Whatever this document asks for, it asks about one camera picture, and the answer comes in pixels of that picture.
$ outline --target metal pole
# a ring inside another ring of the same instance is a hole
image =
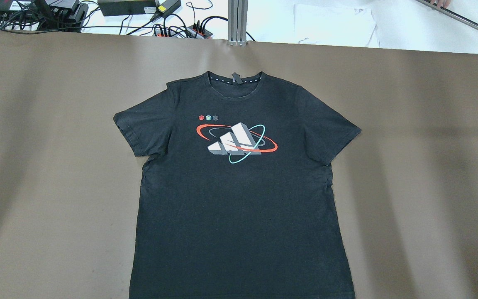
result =
[[[440,12],[442,12],[444,15],[448,16],[448,17],[452,17],[453,19],[456,19],[457,21],[459,22],[462,22],[468,26],[470,26],[471,28],[474,28],[474,29],[477,29],[478,30],[478,23],[475,23],[474,21],[466,18],[466,17],[463,17],[455,12],[452,12],[446,8],[440,8],[438,9],[436,4],[431,4],[431,1],[430,0],[417,0],[418,2],[420,2],[421,4],[425,4],[429,7],[432,7]]]
[[[237,11],[237,45],[246,45],[246,15],[248,12],[248,0],[239,0]]]
[[[238,0],[228,0],[228,44],[237,44],[237,7]]]

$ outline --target short sleeve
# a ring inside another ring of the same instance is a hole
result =
[[[114,122],[134,155],[165,155],[174,119],[175,99],[170,88],[114,115]]]
[[[304,129],[307,155],[329,165],[361,129],[303,87],[298,88],[296,104]]]

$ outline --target white table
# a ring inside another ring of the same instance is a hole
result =
[[[182,0],[182,6],[176,13],[189,26],[193,23],[193,11],[185,5],[186,2]],[[210,15],[227,17],[228,2],[213,0],[213,3],[214,7],[210,10],[195,10],[198,20]],[[478,30],[416,0],[250,0],[247,31],[258,42],[296,43],[293,10],[295,4],[371,9],[377,23],[374,34],[377,35],[380,48],[478,54]],[[206,0],[194,0],[193,5],[207,7],[209,3]],[[474,4],[472,0],[453,0],[449,9],[478,23],[478,1]],[[140,26],[149,18],[149,15],[135,15],[129,24]],[[89,25],[119,25],[122,19],[124,16],[103,17],[99,11],[91,17]],[[166,24],[182,23],[176,17],[169,17]],[[211,20],[206,28],[214,33],[213,38],[227,39],[225,21]],[[84,29],[83,32],[118,34],[119,29],[90,28]],[[148,30],[140,30],[137,34],[145,32]]]

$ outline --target aluminum frame post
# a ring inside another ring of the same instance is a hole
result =
[[[228,0],[228,44],[246,45],[248,0]]]

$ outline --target white paper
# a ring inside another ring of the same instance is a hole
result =
[[[31,1],[12,1],[12,4],[10,5],[10,8],[8,10],[20,11],[22,8],[18,2],[21,3],[21,5],[23,6],[28,6],[29,4],[31,4]]]
[[[294,36],[300,44],[379,47],[369,8],[294,5]]]

